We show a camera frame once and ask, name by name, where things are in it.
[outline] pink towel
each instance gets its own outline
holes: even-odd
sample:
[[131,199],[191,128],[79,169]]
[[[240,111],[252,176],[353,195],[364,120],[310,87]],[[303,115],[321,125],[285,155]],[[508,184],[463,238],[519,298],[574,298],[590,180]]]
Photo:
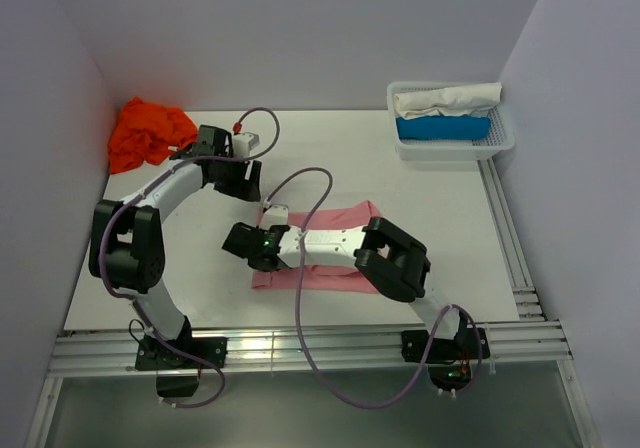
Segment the pink towel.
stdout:
[[[289,224],[300,226],[306,213],[289,213]],[[353,208],[323,210],[316,212],[309,222],[310,230],[344,230],[366,225],[372,216],[380,216],[380,211],[370,201],[363,201]],[[251,287],[257,290],[295,288],[298,270],[276,271],[273,273],[254,272]],[[369,281],[355,268],[344,266],[311,265],[304,268],[302,287],[310,290],[358,291],[378,293]]]

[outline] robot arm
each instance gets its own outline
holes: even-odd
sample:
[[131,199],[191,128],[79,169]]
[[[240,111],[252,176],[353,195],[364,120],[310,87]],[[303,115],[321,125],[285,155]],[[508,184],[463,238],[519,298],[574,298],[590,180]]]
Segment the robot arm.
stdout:
[[[197,141],[172,156],[171,166],[195,158],[193,164],[176,170],[144,199],[131,206],[117,221],[107,244],[106,268],[111,284],[121,294],[137,301],[153,328],[174,346],[188,351],[189,320],[173,303],[162,280],[165,266],[162,222],[191,194],[212,184],[214,189],[245,201],[259,201],[261,163],[202,160],[202,155],[246,157],[258,145],[257,135],[201,126]],[[89,270],[100,276],[100,242],[114,213],[133,199],[101,201],[95,209]],[[233,226],[223,249],[246,258],[253,269],[276,271],[299,266],[298,229],[287,224],[288,210],[273,206],[259,227],[244,223]],[[131,234],[130,240],[123,239]],[[366,226],[349,230],[310,230],[305,235],[306,264],[353,266],[384,296],[409,303],[430,326],[445,306],[443,296],[427,283],[431,264],[426,247],[388,220],[374,217]],[[441,338],[453,338],[457,324],[445,323]],[[153,337],[152,330],[147,335]]]
[[[170,169],[184,159],[200,155],[247,157],[259,144],[253,133],[231,134],[221,128],[201,126],[197,141],[172,156]],[[162,222],[190,195],[211,183],[214,189],[246,201],[260,200],[261,163],[206,160],[176,170],[173,176],[147,193],[118,219],[108,242],[109,280],[118,292],[134,298],[163,337],[187,348],[191,337],[188,319],[173,303],[162,279],[165,266]],[[146,193],[145,185],[141,190]],[[98,256],[107,223],[138,192],[119,201],[102,200],[95,208],[89,252],[89,270],[100,276]]]
[[[222,249],[258,271],[279,271],[300,266],[302,233],[287,224],[288,208],[271,206],[258,227],[236,223]],[[308,230],[304,234],[305,264],[354,267],[385,297],[408,303],[416,315],[432,326],[448,302],[429,276],[427,248],[382,217],[366,226],[346,230]],[[438,338],[453,339],[460,324],[445,318]]]

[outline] wire basket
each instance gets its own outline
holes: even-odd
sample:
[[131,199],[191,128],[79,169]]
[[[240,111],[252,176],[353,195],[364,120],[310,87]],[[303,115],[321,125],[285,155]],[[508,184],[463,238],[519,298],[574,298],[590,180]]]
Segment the wire basket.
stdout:
[[500,151],[510,150],[515,145],[513,132],[502,124],[496,108],[489,111],[491,128],[481,140],[401,140],[396,125],[397,113],[393,95],[413,91],[430,91],[468,83],[434,83],[397,81],[387,87],[389,123],[395,140],[396,152],[405,161],[477,161],[488,160]]

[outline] cable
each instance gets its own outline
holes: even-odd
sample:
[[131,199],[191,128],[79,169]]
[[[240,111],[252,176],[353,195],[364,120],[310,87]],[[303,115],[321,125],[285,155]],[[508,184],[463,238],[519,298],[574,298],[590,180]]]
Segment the cable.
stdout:
[[134,323],[138,323],[143,330],[144,330],[144,324],[137,318],[134,318],[129,322],[129,336],[133,338],[133,341],[135,341],[136,343],[138,343],[138,345],[140,345],[141,344],[140,340],[136,337],[136,335],[133,334],[133,331],[131,330],[131,325],[133,325]]
[[99,254],[98,254],[98,266],[100,268],[100,278],[102,279],[102,283],[103,283],[105,289],[107,290],[107,292],[111,296],[113,296],[114,298],[123,298],[123,299],[127,299],[127,300],[132,301],[133,308],[136,311],[136,313],[138,313],[138,316],[142,319],[143,323],[152,330],[153,336],[156,338],[156,340],[158,340],[158,342],[162,346],[164,346],[166,349],[168,349],[169,351],[175,353],[178,356],[182,356],[182,357],[187,358],[189,360],[195,361],[196,363],[204,365],[204,366],[206,366],[208,368],[211,368],[216,373],[218,373],[218,375],[220,376],[220,387],[218,388],[218,391],[216,391],[216,393],[214,393],[213,396],[211,396],[210,398],[207,398],[204,401],[201,401],[201,402],[198,402],[198,403],[187,404],[187,403],[177,403],[177,402],[174,402],[174,401],[171,401],[171,400],[164,400],[164,399],[162,400],[163,402],[165,402],[165,403],[167,403],[167,404],[169,404],[169,405],[171,405],[171,406],[173,406],[175,408],[199,408],[201,406],[205,406],[205,405],[208,405],[209,403],[213,402],[214,400],[216,400],[222,394],[222,391],[224,390],[224,387],[225,387],[225,384],[226,384],[225,376],[222,373],[222,371],[220,370],[220,368],[215,366],[213,363],[210,363],[207,360],[205,360],[203,358],[200,358],[198,356],[194,356],[194,355],[191,355],[189,353],[186,353],[186,352],[176,348],[175,346],[170,345],[169,342],[167,340],[165,340],[165,338],[162,335],[162,333],[160,333],[156,328],[153,327],[153,324],[151,323],[151,320],[149,320],[149,317],[146,315],[146,313],[144,312],[144,310],[142,309],[140,304],[136,301],[136,299],[131,295],[127,295],[127,294],[124,294],[124,293],[118,293],[115,290],[115,288],[113,288],[113,286],[111,285],[111,281],[109,280],[109,277],[107,275],[107,261],[106,261],[107,245],[108,245],[109,239],[111,237],[111,232],[113,231],[113,227],[117,223],[118,219],[123,215],[123,213],[126,212],[130,207],[136,205],[141,200],[146,198],[146,196],[150,192],[152,192],[158,186],[160,186],[162,183],[164,183],[164,181],[167,180],[171,175],[173,175],[173,173],[175,173],[177,170],[179,170],[181,168],[184,168],[185,166],[188,166],[191,163],[194,163],[196,161],[211,160],[211,161],[223,161],[223,162],[246,162],[246,161],[255,160],[255,159],[260,158],[261,156],[264,156],[267,153],[269,153],[273,149],[273,147],[276,145],[278,140],[280,139],[280,120],[278,120],[278,117],[276,116],[276,114],[272,110],[270,110],[269,108],[264,108],[264,107],[252,108],[251,110],[245,112],[240,117],[238,122],[234,125],[234,129],[236,127],[241,128],[242,127],[242,122],[247,118],[247,116],[249,116],[250,114],[255,113],[257,111],[264,111],[267,114],[271,115],[271,117],[273,118],[273,121],[275,122],[275,135],[273,137],[273,141],[271,142],[271,144],[269,144],[269,146],[267,146],[260,153],[257,153],[255,155],[251,155],[251,156],[247,156],[246,158],[226,158],[224,156],[216,156],[216,155],[201,155],[201,156],[195,156],[193,158],[189,158],[187,160],[181,161],[180,163],[177,163],[170,170],[165,171],[160,176],[158,176],[155,180],[153,180],[146,187],[146,189],[143,192],[139,193],[138,195],[133,197],[133,199],[131,199],[129,202],[125,203],[122,207],[120,207],[113,214],[113,216],[111,217],[111,219],[107,223],[107,226],[105,227],[104,233],[102,234],[102,240],[100,240],[100,251],[99,251]]
[[[331,175],[331,172],[329,172],[325,168],[320,168],[320,167],[310,167],[310,168],[304,168],[302,170],[296,171],[292,175],[288,176],[282,183],[280,183],[275,188],[275,190],[273,190],[273,192],[267,197],[267,201],[270,201],[273,198],[273,196],[276,193],[278,193],[292,179],[294,179],[295,177],[297,177],[297,176],[299,176],[299,175],[301,175],[303,173],[308,173],[308,172],[311,172],[311,171],[318,171],[318,172],[324,173],[325,175],[327,175],[327,178],[328,178],[329,182],[327,184],[327,188],[325,189],[324,193],[322,194],[322,196],[320,197],[318,202],[313,206],[313,208],[309,211],[309,213],[307,213],[307,216],[305,217],[304,221],[302,222],[302,226],[300,227],[300,230],[303,233],[303,235],[307,230],[307,226],[309,224],[309,221],[311,220],[311,217],[315,214],[315,212],[318,210],[318,208],[320,208],[322,203],[327,199],[331,189],[333,188],[333,176]],[[420,363],[418,364],[418,368],[416,369],[413,377],[409,380],[409,382],[405,385],[405,387],[402,390],[400,390],[396,395],[394,395],[391,398],[389,398],[388,400],[385,400],[385,401],[382,401],[382,402],[367,403],[367,402],[362,402],[360,400],[356,400],[355,398],[351,398],[350,396],[342,393],[333,383],[331,383],[325,377],[324,373],[320,370],[320,368],[318,368],[318,365],[316,364],[316,362],[314,361],[313,357],[311,356],[311,352],[309,351],[309,347],[307,346],[307,343],[306,343],[306,341],[304,339],[304,334],[302,333],[302,323],[301,323],[301,319],[300,319],[301,318],[300,317],[300,312],[301,312],[301,302],[302,302],[302,284],[303,284],[303,281],[304,281],[304,265],[305,265],[305,259],[306,259],[306,249],[305,249],[305,245],[304,245],[304,236],[300,237],[298,243],[299,243],[299,246],[300,246],[300,270],[298,271],[298,280],[297,280],[297,285],[296,285],[296,297],[295,297],[295,309],[294,309],[296,333],[298,335],[298,340],[300,342],[300,347],[302,348],[302,352],[304,353],[304,356],[307,359],[307,362],[309,363],[309,366],[313,370],[314,374],[316,375],[318,380],[320,380],[320,382],[322,384],[324,384],[327,387],[327,389],[336,398],[338,398],[340,401],[343,401],[344,403],[346,403],[348,405],[351,405],[351,406],[354,406],[356,408],[361,408],[361,409],[365,409],[365,410],[379,410],[379,409],[382,409],[382,408],[387,408],[387,407],[397,403],[402,398],[404,398],[407,395],[407,393],[409,393],[411,388],[413,388],[415,383],[418,381],[418,378],[420,377],[420,373],[422,372],[423,368],[426,365],[427,358],[429,356],[429,351],[431,350],[431,346],[433,345],[433,340],[435,339],[435,334],[438,331],[440,323],[444,319],[445,315],[449,312],[449,310],[452,310],[452,309],[456,309],[460,313],[462,313],[462,315],[469,322],[471,322],[471,325],[473,326],[476,338],[478,340],[478,353],[479,353],[478,366],[477,366],[477,369],[476,369],[476,373],[479,372],[480,367],[482,366],[482,339],[480,337],[480,332],[478,331],[478,327],[476,326],[476,323],[473,320],[473,318],[471,317],[471,315],[469,315],[469,313],[467,313],[467,311],[464,310],[464,308],[462,308],[459,305],[450,304],[450,305],[447,305],[444,308],[442,308],[442,310],[438,314],[438,317],[436,318],[436,321],[434,322],[433,327],[431,328],[431,331],[430,331],[430,334],[429,334],[429,338],[427,340],[427,345],[425,347],[424,353],[422,354],[422,358],[420,359]],[[471,380],[469,381],[469,383],[467,383],[467,385],[465,387],[461,388],[458,391],[458,393],[462,393],[463,391],[466,391],[468,388],[470,388],[470,386],[475,381],[475,378],[476,377],[473,376],[471,378]]]

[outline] red cloth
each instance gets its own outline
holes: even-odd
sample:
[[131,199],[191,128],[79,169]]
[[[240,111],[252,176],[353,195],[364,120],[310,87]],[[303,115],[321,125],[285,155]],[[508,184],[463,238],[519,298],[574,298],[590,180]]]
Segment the red cloth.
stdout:
[[109,140],[109,172],[133,170],[143,161],[159,165],[173,153],[196,141],[196,125],[180,108],[145,103],[135,97],[120,111]]

